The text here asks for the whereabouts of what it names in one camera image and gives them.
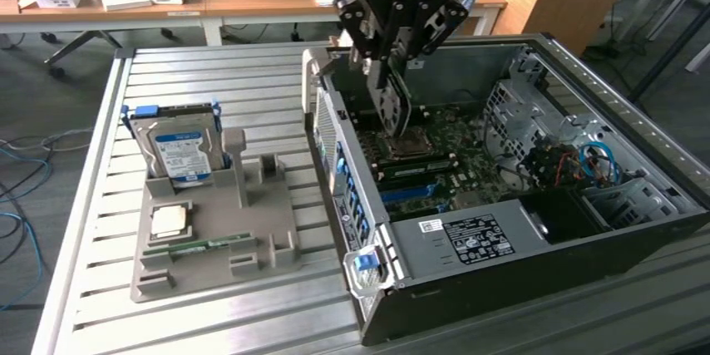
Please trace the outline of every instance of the desk leg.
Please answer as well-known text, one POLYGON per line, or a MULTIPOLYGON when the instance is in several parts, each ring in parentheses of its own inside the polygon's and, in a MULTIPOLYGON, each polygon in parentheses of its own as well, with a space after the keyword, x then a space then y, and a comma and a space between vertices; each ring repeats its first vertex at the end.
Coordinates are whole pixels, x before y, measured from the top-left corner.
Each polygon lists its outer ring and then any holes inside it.
POLYGON ((477 29, 474 35, 490 35, 493 32, 493 26, 497 25, 498 13, 501 9, 498 7, 487 7, 483 10, 483 16, 478 18, 477 29))
POLYGON ((12 41, 10 40, 7 33, 0 33, 0 49, 10 49, 12 48, 12 41))
POLYGON ((209 46, 222 46, 222 18, 203 18, 202 27, 205 28, 205 38, 209 46))

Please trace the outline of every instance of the red cable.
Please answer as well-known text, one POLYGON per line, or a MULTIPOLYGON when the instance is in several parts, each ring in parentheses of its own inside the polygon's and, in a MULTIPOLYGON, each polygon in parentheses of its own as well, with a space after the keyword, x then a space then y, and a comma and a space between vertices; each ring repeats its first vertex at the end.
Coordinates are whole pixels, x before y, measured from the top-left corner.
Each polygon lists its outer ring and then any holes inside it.
POLYGON ((562 165, 565 164, 565 159, 570 157, 573 153, 565 153, 562 154, 562 158, 560 159, 560 165, 557 167, 557 177, 556 177, 556 186, 560 186, 560 178, 562 173, 562 165))

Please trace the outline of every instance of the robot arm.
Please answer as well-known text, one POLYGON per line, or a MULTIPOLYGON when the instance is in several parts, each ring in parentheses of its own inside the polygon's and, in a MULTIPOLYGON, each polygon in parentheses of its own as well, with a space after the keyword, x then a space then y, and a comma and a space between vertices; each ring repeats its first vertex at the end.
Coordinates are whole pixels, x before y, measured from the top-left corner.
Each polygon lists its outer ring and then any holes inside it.
POLYGON ((365 59, 367 88, 385 131, 402 135, 410 118, 407 61, 431 54, 469 11, 457 0, 335 0, 353 50, 365 59))

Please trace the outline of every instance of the metal workbench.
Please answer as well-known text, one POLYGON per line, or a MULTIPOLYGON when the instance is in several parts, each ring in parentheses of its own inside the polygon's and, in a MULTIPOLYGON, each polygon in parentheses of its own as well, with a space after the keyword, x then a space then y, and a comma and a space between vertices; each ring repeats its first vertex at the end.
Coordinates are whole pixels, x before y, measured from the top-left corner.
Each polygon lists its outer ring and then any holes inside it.
POLYGON ((710 332, 710 229, 633 271, 434 331, 363 348, 301 112, 301 54, 321 43, 139 50, 115 59, 34 354, 665 353, 710 332), (221 101, 246 159, 286 163, 303 268, 134 303, 144 160, 122 104, 221 101))

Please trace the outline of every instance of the wooden desk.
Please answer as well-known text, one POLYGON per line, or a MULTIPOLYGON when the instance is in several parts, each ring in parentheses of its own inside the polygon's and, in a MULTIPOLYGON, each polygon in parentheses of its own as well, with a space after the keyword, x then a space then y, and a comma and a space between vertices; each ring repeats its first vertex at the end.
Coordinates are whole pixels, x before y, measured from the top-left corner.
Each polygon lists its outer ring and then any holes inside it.
MULTIPOLYGON (((471 10, 473 33, 489 34, 505 0, 477 0, 471 10)), ((82 0, 74 9, 18 10, 16 0, 0 0, 0 33, 75 32, 140 28, 202 27, 207 44, 222 44, 225 25, 338 21, 333 7, 314 0, 187 0, 183 5, 154 5, 104 12, 102 0, 82 0)))

